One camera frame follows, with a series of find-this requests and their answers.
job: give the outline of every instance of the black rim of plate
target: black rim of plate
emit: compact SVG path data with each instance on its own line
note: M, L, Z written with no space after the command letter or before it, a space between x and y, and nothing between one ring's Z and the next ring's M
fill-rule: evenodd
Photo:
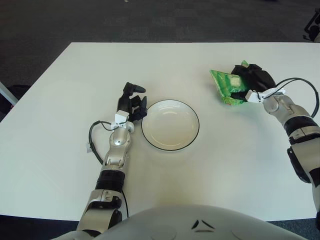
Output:
M190 144L192 144L192 143L194 142L194 140L195 140L195 139L197 138L197 136L198 136L198 133L199 133L199 130L200 130L199 117L198 117L196 111L195 111L192 107L190 107L188 104L186 104L186 103L183 102L183 101L179 101L179 100L175 100L175 99L165 99L165 100L157 101L157 102L155 102L154 104L152 104L150 107L148 107L147 109L149 110L153 105L155 105L155 104L157 104L157 103L160 103L160 102L164 102L164 101L177 101L177 102L183 103L183 104L187 105L187 106L194 112L194 114L195 114L195 116L196 116L196 119L198 120L198 131L196 132L196 135L194 136L194 138L192 139L192 141L189 142L189 144L188 144L188 145L185 145L184 147L177 148L177 149L172 149L172 150L170 150L170 149L163 149L163 148L161 148L161 147L157 147L157 146L153 145L153 144L152 144L151 142L149 142L149 140L147 139L147 137L146 137L146 135L145 135L145 133L144 133L144 128L143 128L144 118L142 118L142 120L141 120L141 130L142 130L142 134L143 134L145 140L147 140L148 143L150 143L152 146L154 146L154 147L157 148L157 149L160 149L160 150L163 150L163 151L168 151L168 152L178 151L178 150L184 149L184 148L188 147Z

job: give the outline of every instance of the white table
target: white table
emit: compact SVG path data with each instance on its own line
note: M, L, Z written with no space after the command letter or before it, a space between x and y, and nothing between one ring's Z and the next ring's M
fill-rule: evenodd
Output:
M101 168L86 152L89 127L113 119L129 81L147 89L148 106L180 100L200 121L196 140L177 152L152 147L135 125L124 184L131 215L202 204L265 221L314 218L312 187L296 176L276 118L259 104L220 101L209 70L230 72L242 60L276 82L302 77L320 90L316 43L72 43L0 123L0 214L80 219ZM286 89L313 111L308 85ZM102 156L109 134L93 133Z

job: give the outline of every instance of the silver robot arm segment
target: silver robot arm segment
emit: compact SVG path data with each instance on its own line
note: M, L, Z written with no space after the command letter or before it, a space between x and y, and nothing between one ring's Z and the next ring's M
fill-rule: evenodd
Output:
M264 109L285 129L291 147L287 150L298 177L312 184L317 218L320 215L320 127L309 113L290 97L277 94L265 98Z

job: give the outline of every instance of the black arm joint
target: black arm joint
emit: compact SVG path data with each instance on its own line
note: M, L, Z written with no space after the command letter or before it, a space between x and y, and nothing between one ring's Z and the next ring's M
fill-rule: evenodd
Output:
M311 181L308 178L307 174L305 173L304 169L302 168L300 162L298 161L297 156L295 155L292 147L288 148L287 150L288 156L290 158L291 164L297 176L305 183L310 184Z

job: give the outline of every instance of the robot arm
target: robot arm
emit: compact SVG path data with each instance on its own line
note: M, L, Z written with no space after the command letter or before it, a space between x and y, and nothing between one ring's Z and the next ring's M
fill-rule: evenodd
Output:
M320 127L308 112L286 95L272 95L263 101L264 109L285 129L291 147L287 150L298 177L312 184L315 208L320 212Z
M143 87L126 83L123 95L118 101L117 113L110 124L114 132L109 138L109 151L106 154L95 189L91 192L77 231L84 231L95 237L122 221L119 208L122 205L122 189L129 159L128 151L132 144L130 134L134 132L133 121L147 115L147 97L130 98L134 93L144 93Z
M314 86L302 78L288 78L276 85L272 77L255 64L236 65L232 74L241 76L249 90L232 93L235 98L251 103L262 103L267 113L275 116L286 131L291 147L287 150L292 166L298 177L305 183L312 184L312 193L317 210L316 225L320 230L320 127L309 113L296 105L290 97L284 95L278 87L284 81L302 80L313 88L316 100L319 94ZM319 109L317 105L312 116Z

